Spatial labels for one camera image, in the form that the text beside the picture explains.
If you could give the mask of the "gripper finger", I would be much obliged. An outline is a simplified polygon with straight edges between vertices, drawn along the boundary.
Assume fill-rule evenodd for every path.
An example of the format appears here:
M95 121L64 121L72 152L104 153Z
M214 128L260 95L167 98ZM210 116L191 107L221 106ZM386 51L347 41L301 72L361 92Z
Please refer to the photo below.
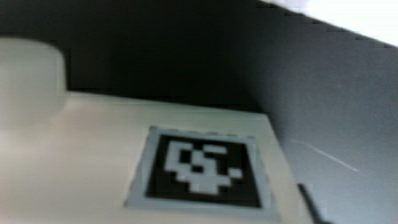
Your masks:
M310 191L308 188L304 186L303 183L299 183L299 191L301 191L301 195L304 198L304 202L306 202L306 206L308 206L308 210L310 210L310 214L311 214L311 219L313 219L313 223L315 224L333 224L329 221L324 220L320 212L319 212L319 208L311 199L311 195L310 195Z

